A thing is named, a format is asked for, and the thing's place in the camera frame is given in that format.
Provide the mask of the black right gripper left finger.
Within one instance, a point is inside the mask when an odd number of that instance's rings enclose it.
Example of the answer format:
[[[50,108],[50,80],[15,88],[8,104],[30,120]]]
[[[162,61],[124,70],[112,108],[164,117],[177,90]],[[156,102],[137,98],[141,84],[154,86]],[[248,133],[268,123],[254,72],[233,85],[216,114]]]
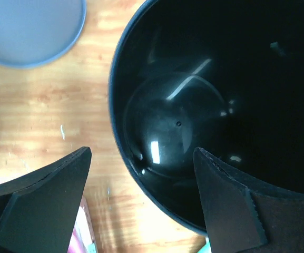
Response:
[[[91,149],[0,184],[0,252],[67,252]]]

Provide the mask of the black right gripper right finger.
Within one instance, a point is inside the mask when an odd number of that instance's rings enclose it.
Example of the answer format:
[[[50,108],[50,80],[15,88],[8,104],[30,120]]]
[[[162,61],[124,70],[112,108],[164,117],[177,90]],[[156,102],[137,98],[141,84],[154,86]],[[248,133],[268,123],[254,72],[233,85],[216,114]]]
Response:
[[[212,252],[304,252],[304,194],[261,181],[203,148],[193,162]]]

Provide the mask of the black round bin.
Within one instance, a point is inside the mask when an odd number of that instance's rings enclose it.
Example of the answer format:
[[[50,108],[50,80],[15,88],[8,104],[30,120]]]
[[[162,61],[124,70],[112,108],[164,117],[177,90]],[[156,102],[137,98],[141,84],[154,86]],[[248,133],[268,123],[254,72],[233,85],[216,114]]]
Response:
[[[304,1],[145,1],[116,47],[109,109],[135,182],[196,233],[196,148],[304,194]]]

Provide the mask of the grey bin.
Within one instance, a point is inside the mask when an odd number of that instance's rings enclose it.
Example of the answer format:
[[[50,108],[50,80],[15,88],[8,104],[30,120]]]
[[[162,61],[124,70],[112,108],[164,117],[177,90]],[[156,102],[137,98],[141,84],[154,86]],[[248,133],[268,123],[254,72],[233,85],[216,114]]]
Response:
[[[57,60],[79,39],[86,1],[0,1],[0,65],[34,68]]]

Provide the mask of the pink folded cloth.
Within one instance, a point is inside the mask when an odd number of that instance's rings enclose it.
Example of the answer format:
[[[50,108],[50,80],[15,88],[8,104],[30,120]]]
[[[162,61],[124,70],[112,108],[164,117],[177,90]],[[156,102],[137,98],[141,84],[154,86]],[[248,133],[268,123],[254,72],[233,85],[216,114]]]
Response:
[[[72,232],[67,253],[86,253],[83,243],[80,241],[78,233],[75,229]]]

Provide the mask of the pink perforated basket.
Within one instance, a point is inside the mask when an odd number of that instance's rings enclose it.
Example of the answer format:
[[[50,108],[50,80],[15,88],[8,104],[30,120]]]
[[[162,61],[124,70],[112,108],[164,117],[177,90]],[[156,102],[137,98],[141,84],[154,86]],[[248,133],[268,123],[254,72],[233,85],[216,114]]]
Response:
[[[77,242],[84,252],[97,253],[94,230],[86,198],[83,196],[77,212],[74,230]]]

